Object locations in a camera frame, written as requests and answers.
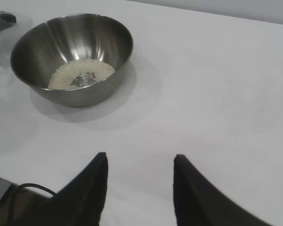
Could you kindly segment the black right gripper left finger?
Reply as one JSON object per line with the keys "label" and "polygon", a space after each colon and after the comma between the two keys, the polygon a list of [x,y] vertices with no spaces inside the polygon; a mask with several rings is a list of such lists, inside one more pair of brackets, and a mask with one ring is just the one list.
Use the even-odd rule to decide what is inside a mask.
{"label": "black right gripper left finger", "polygon": [[34,226],[98,226],[108,184],[108,159],[98,153],[67,186],[33,217]]}

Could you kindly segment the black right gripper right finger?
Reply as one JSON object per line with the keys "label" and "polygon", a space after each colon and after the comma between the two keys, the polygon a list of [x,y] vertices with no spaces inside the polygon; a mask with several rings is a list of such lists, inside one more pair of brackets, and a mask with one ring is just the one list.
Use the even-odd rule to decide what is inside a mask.
{"label": "black right gripper right finger", "polygon": [[214,187],[183,154],[174,158],[173,203],[178,226],[267,226]]}

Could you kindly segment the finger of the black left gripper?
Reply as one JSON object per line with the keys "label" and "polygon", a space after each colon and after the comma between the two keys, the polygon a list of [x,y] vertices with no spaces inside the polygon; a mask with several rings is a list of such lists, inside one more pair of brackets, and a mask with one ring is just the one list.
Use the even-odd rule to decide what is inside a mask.
{"label": "finger of the black left gripper", "polygon": [[0,14],[0,29],[8,29],[17,23],[13,14]]}

